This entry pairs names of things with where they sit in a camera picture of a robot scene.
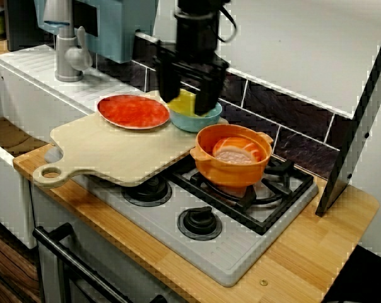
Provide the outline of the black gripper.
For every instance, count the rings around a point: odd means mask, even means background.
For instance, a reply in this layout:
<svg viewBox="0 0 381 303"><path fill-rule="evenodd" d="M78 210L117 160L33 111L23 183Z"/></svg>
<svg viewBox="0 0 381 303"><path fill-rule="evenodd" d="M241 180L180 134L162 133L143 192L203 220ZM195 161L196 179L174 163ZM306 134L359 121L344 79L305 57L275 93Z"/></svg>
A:
<svg viewBox="0 0 381 303"><path fill-rule="evenodd" d="M177 19L176 40L156 43L155 68L160 97L169 103L180 93L180 79L198 81L194 113L214 109L223 89L228 63L216 55L218 19Z"/></svg>

